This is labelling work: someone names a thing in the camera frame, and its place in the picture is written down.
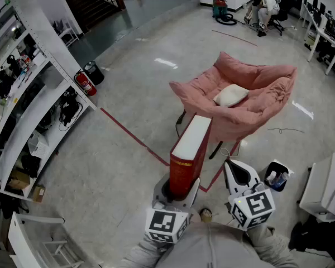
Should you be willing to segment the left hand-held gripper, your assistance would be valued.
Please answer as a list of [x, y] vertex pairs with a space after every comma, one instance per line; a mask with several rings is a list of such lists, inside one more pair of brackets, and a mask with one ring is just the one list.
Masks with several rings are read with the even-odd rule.
[[147, 210], [145, 231], [151, 240], [177, 243], [190, 223], [190, 208], [200, 186], [197, 178], [184, 200], [172, 201], [170, 177], [163, 176], [155, 185], [152, 207]]

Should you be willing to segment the cream pillow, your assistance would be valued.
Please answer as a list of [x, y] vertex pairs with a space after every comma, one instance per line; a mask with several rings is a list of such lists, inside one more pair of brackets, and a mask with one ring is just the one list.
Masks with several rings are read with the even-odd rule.
[[232, 107], [246, 98], [249, 94], [249, 90], [245, 89], [237, 84], [231, 84], [220, 91], [214, 98], [213, 101], [222, 107]]

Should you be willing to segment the green and red vacuum cleaner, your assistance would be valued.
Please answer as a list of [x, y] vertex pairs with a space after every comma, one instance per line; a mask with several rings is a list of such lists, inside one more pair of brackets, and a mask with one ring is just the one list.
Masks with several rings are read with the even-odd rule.
[[213, 0], [213, 18], [226, 16], [228, 14], [227, 0]]

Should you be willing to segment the white metal shelf rack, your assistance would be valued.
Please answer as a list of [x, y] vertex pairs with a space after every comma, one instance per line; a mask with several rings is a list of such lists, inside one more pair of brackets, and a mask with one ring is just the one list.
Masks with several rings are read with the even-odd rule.
[[[0, 193], [32, 201], [49, 158], [94, 108], [74, 80], [80, 70], [39, 0], [0, 0]], [[34, 130], [49, 145], [43, 159], [27, 146]]]

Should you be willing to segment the white frame stool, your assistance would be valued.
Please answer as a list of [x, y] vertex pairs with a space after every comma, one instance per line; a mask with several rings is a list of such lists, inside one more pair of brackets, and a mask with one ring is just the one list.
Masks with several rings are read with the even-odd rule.
[[56, 229], [63, 217], [40, 217], [14, 212], [8, 232], [10, 255], [16, 268], [84, 268], [85, 261], [74, 251], [72, 241]]

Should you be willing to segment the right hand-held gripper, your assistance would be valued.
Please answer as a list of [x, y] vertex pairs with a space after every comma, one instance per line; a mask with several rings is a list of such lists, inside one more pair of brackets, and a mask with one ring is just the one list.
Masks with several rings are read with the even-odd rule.
[[231, 205], [229, 212], [233, 218], [232, 225], [247, 231], [267, 222], [276, 209], [271, 190], [247, 190], [260, 182], [256, 170], [244, 162], [226, 160], [224, 174], [230, 193], [228, 201]]

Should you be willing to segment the person's torso clothing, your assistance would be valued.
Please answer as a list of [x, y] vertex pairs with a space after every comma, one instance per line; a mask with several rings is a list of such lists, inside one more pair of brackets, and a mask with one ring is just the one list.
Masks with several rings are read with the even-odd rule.
[[243, 232], [218, 223], [189, 225], [155, 268], [274, 268], [262, 261]]

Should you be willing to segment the long white office desk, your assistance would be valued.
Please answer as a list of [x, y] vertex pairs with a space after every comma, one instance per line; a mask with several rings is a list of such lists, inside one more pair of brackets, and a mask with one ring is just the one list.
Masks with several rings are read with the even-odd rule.
[[[312, 12], [310, 11], [311, 7], [308, 7], [310, 3], [307, 0], [304, 0], [302, 3], [302, 7], [300, 10], [300, 19], [303, 19], [303, 24], [302, 27], [304, 27], [305, 22], [307, 20], [307, 17], [310, 18], [310, 23], [308, 25], [307, 31], [304, 35], [304, 41], [306, 41], [309, 31], [311, 29], [311, 26], [314, 25], [315, 29], [316, 29], [316, 37], [315, 37], [315, 41], [314, 44], [310, 50], [310, 54], [307, 58], [307, 61], [310, 62], [315, 50], [317, 48], [318, 42], [320, 40], [321, 37], [323, 37], [326, 41], [328, 41], [333, 47], [335, 47], [335, 41], [331, 38], [330, 35], [328, 35], [326, 33], [326, 24], [327, 24], [327, 17], [324, 14], [321, 14], [321, 21], [320, 23], [316, 22], [314, 19], [314, 14], [317, 13], [317, 10], [313, 10]], [[335, 54], [332, 56], [332, 60], [329, 62], [329, 65], [325, 71], [325, 75], [328, 75], [330, 73], [330, 71], [332, 70], [333, 66], [335, 65]]]

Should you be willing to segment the person's right forearm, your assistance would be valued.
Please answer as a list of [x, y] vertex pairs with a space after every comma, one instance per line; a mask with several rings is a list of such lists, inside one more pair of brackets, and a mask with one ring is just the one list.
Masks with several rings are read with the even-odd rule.
[[262, 224], [249, 229], [247, 235], [260, 260], [274, 268], [299, 268], [286, 238], [277, 234], [273, 227]]

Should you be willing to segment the large red fire extinguisher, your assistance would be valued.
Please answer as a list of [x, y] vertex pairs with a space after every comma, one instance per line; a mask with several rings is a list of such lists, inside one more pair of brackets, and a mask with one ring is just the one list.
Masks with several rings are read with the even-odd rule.
[[74, 80], [88, 96], [92, 97], [97, 93], [95, 86], [82, 70], [75, 74]]

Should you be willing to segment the white bin with black liner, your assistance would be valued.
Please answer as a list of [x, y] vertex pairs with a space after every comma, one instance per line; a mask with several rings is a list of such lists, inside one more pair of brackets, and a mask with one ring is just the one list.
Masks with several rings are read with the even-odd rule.
[[276, 192], [282, 192], [288, 182], [289, 178], [294, 175], [294, 172], [274, 159], [266, 168], [264, 175], [264, 183], [269, 188]]

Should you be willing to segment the black bag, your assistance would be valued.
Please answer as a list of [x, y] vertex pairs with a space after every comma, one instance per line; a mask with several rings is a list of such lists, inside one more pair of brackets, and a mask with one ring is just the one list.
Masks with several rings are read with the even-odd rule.
[[291, 231], [288, 248], [327, 252], [335, 262], [335, 221], [318, 222], [315, 216], [309, 216], [305, 223], [298, 222]]

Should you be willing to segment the person's sandalled foot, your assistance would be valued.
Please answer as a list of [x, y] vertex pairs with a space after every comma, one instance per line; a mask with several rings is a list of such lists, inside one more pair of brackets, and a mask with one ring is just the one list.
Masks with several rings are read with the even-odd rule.
[[210, 223], [213, 219], [213, 214], [211, 212], [210, 209], [208, 208], [203, 208], [200, 212], [199, 212], [201, 221], [203, 223]]

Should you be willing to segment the pink cushioned chair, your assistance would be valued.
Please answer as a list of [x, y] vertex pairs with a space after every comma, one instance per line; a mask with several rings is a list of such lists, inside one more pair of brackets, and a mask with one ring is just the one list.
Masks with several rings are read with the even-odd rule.
[[[244, 139], [278, 114], [296, 78], [292, 65], [246, 64], [220, 52], [213, 66], [195, 79], [169, 85], [187, 113], [212, 119], [209, 142], [221, 143]], [[217, 94], [233, 84], [247, 89], [248, 95], [231, 107], [217, 104]]]

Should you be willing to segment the thick red book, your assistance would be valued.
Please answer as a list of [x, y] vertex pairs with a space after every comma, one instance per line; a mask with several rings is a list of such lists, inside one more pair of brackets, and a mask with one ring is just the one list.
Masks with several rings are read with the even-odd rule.
[[202, 170], [212, 119], [195, 114], [170, 151], [169, 190], [184, 199]]

